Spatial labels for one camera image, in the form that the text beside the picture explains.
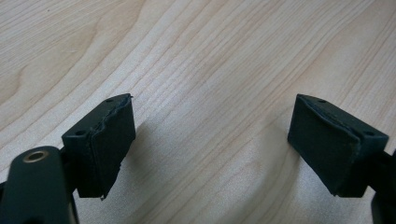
wood grain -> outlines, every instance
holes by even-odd
[[[134,96],[137,138],[81,223],[371,223],[287,143],[296,93],[396,146],[393,0],[0,2],[0,181],[102,100]]]

table surface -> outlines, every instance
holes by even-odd
[[[394,0],[0,2],[0,181],[14,157],[104,99],[134,96],[137,138],[81,223],[371,223],[287,142],[297,93],[396,146]]]

